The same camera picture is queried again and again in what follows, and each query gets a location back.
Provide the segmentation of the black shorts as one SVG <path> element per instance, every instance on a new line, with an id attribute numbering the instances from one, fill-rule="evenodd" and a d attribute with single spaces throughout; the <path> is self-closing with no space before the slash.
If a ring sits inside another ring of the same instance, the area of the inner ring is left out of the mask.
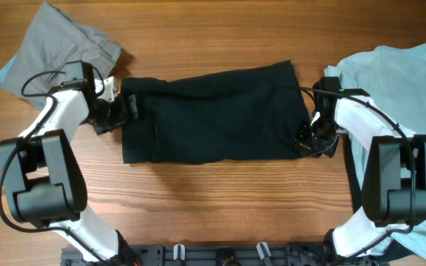
<path id="1" fill-rule="evenodd" d="M 296 160 L 309 122 L 294 66 L 283 61 L 164 81 L 124 78 L 138 118 L 122 128 L 126 164 L 202 164 L 221 160 Z"/>

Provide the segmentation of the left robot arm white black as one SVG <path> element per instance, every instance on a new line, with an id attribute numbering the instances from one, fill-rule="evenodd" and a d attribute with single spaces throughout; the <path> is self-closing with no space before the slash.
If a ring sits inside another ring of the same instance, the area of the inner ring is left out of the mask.
<path id="1" fill-rule="evenodd" d="M 113 102 L 96 89 L 91 64 L 71 61 L 61 74 L 64 81 L 42 94 L 46 105 L 34 122 L 0 141 L 0 218 L 15 231 L 62 236 L 86 265 L 140 265 L 121 233 L 88 206 L 70 145 L 81 124 L 105 127 Z"/>

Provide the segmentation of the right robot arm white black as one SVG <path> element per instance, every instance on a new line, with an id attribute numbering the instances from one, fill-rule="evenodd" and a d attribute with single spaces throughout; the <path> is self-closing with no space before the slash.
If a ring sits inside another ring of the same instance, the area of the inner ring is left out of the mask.
<path id="1" fill-rule="evenodd" d="M 383 240 L 409 234 L 426 220 L 426 134 L 399 125 L 367 92 L 343 89 L 337 77 L 323 77 L 301 90 L 314 102 L 313 120 L 295 138 L 302 156 L 332 157 L 340 134 L 354 137 L 368 153 L 361 205 L 326 234 L 321 262 L 367 259 Z"/>

